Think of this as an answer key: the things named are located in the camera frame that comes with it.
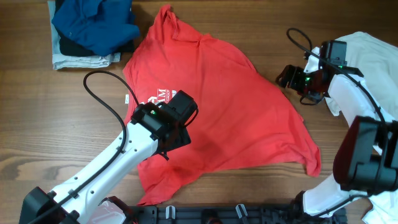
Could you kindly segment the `red t-shirt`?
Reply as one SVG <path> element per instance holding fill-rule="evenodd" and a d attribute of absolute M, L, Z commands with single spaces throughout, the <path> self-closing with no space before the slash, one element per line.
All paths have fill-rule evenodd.
<path fill-rule="evenodd" d="M 123 72 L 134 91 L 129 112 L 137 103 L 168 103 L 179 90 L 199 110 L 188 127 L 189 145 L 138 165 L 141 205 L 167 201 L 219 170 L 297 162 L 308 175 L 320 174 L 320 150 L 284 94 L 238 48 L 199 33 L 169 5 L 160 8 Z"/>

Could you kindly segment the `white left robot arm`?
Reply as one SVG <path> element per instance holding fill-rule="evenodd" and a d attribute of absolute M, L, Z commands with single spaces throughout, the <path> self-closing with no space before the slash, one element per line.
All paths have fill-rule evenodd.
<path fill-rule="evenodd" d="M 20 223 L 88 223 L 100 203 L 142 161 L 190 144 L 187 121 L 194 99 L 178 91 L 168 102 L 140 104 L 121 134 L 86 167 L 50 192 L 34 188 L 24 198 Z"/>

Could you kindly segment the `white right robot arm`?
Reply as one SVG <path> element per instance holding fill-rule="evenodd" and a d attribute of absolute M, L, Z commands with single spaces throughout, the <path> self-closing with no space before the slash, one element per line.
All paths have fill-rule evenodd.
<path fill-rule="evenodd" d="M 315 50 L 300 49 L 306 67 L 287 65 L 277 84 L 295 90 L 303 105 L 331 98 L 349 130 L 336 153 L 331 176 L 300 192 L 286 216 L 292 223 L 331 222 L 357 199 L 397 190 L 397 120 L 374 99 L 360 69 L 348 66 L 346 42 L 329 40 Z"/>

